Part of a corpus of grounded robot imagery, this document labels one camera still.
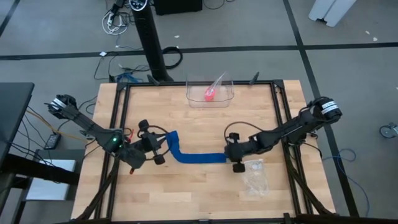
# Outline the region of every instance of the clear plastic bag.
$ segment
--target clear plastic bag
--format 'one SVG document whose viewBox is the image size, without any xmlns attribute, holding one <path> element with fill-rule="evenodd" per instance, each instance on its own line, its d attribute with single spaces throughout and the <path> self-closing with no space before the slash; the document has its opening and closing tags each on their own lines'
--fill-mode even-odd
<svg viewBox="0 0 398 224">
<path fill-rule="evenodd" d="M 242 173 L 248 195 L 265 196 L 269 192 L 264 161 L 262 159 L 244 162 L 246 171 Z"/>
</svg>

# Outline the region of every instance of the wooden tabletop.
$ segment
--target wooden tabletop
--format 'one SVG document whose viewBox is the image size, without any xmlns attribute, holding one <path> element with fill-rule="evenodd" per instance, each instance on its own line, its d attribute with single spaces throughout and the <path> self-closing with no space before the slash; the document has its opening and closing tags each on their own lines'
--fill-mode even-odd
<svg viewBox="0 0 398 224">
<path fill-rule="evenodd" d="M 297 116 L 299 109 L 305 106 L 300 82 L 284 82 L 292 116 Z M 224 128 L 234 121 L 247 121 L 262 129 L 277 127 L 269 85 L 239 85 L 234 87 L 234 92 L 234 99 L 227 108 L 193 109 L 188 105 L 185 86 L 132 87 L 126 128 L 138 130 L 138 122 L 147 119 L 150 124 L 168 131 L 177 130 L 182 152 L 209 153 L 223 152 Z M 116 84 L 102 84 L 99 88 L 93 120 L 104 128 L 109 127 L 115 93 Z M 239 133 L 242 140 L 257 130 L 237 124 L 228 132 Z M 313 138 L 307 138 L 307 142 L 317 145 Z M 86 152 L 94 147 L 95 144 L 90 145 Z M 160 151 L 166 148 L 165 143 Z M 308 186 L 327 209 L 334 211 L 318 151 L 303 145 L 301 152 Z M 104 151 L 98 149 L 85 159 L 72 218 L 79 216 L 94 197 L 103 157 Z M 165 164 L 157 166 L 149 161 L 129 175 L 130 167 L 122 162 L 112 221 L 276 218 L 285 212 L 294 216 L 281 144 L 262 155 L 247 156 L 244 161 L 253 159 L 264 160 L 269 185 L 269 193 L 265 196 L 248 195 L 241 174 L 233 173 L 231 164 L 181 164 L 169 153 L 165 156 Z M 298 194 L 302 210 L 305 210 L 301 191 Z M 105 195 L 103 211 L 107 198 Z"/>
</svg>

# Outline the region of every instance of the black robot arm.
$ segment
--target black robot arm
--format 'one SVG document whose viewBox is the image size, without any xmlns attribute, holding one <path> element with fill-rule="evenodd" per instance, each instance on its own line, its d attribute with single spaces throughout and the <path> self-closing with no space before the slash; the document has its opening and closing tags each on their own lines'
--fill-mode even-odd
<svg viewBox="0 0 398 224">
<path fill-rule="evenodd" d="M 304 142 L 307 133 L 337 122 L 341 115 L 339 107 L 332 99 L 321 97 L 302 108 L 297 117 L 272 131 L 263 130 L 249 136 L 247 142 L 238 142 L 239 134 L 230 133 L 226 137 L 224 153 L 231 162 L 236 162 L 233 166 L 234 172 L 244 172 L 245 168 L 241 163 L 244 156 L 268 152 L 283 138 L 288 144 L 299 146 Z"/>
<path fill-rule="evenodd" d="M 138 133 L 141 140 L 130 143 L 123 131 L 115 131 L 104 129 L 87 116 L 79 112 L 76 107 L 76 100 L 69 95 L 57 95 L 53 102 L 47 104 L 49 112 L 59 119 L 69 119 L 83 128 L 86 133 L 92 135 L 97 140 L 98 144 L 112 156 L 120 159 L 131 166 L 131 169 L 140 168 L 147 160 L 145 153 L 153 152 L 153 160 L 157 165 L 163 164 L 163 155 L 158 155 L 157 151 L 161 148 L 165 141 L 164 129 L 160 128 L 165 133 L 156 134 L 148 132 L 149 125 L 147 120 L 139 123 Z"/>
</svg>

